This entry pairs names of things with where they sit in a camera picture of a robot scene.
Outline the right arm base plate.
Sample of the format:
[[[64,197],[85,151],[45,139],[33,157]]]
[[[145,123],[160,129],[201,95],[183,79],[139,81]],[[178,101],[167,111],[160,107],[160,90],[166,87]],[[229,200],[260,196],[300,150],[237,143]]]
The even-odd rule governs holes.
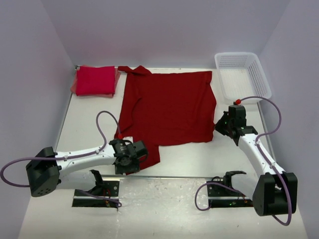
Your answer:
[[[229,182],[228,180],[224,180],[222,177],[219,177],[219,176],[215,176],[210,181],[207,181],[207,182],[214,182],[216,184],[224,185],[227,188],[231,188],[231,189],[233,188],[231,182]],[[246,197],[244,194],[231,191],[229,189],[226,189],[222,186],[218,186],[216,184],[207,186],[207,192],[209,197],[220,197],[220,198],[224,197],[224,198],[237,198],[237,199],[242,198],[242,199],[250,200],[250,198]]]

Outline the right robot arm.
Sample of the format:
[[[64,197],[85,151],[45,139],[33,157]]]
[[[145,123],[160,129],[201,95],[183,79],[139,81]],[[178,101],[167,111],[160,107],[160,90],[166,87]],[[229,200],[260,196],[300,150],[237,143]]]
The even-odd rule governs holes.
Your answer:
[[[229,196],[242,193],[252,201],[259,216],[295,213],[298,179],[294,173],[287,173],[266,151],[255,128],[247,125],[244,106],[230,105],[215,130],[234,141],[255,171],[252,175],[244,171],[226,172],[223,192]]]

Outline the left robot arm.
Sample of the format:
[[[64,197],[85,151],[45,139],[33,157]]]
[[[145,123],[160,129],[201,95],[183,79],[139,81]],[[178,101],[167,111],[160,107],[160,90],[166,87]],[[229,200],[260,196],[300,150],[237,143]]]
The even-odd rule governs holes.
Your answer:
[[[96,166],[114,166],[116,174],[139,172],[141,158],[148,156],[142,141],[113,139],[96,148],[74,152],[43,149],[26,166],[32,197],[42,197],[56,189],[76,189],[97,196],[104,184]]]

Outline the dark red t shirt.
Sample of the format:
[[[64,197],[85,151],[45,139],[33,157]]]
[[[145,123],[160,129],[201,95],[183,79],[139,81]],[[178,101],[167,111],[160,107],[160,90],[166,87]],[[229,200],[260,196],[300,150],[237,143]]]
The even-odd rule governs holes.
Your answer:
[[[213,140],[217,102],[212,71],[159,74],[143,66],[118,70],[127,78],[115,137],[144,142],[149,155],[141,170],[160,162],[160,146]]]

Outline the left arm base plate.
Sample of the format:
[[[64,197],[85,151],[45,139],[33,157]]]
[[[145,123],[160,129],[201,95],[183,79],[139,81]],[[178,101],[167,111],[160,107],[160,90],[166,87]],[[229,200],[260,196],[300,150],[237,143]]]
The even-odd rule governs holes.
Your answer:
[[[80,190],[75,190],[74,198],[76,199],[103,199],[103,198],[114,198],[118,199],[120,188],[119,179],[106,179],[102,183],[97,184],[92,189],[87,190],[87,195]]]

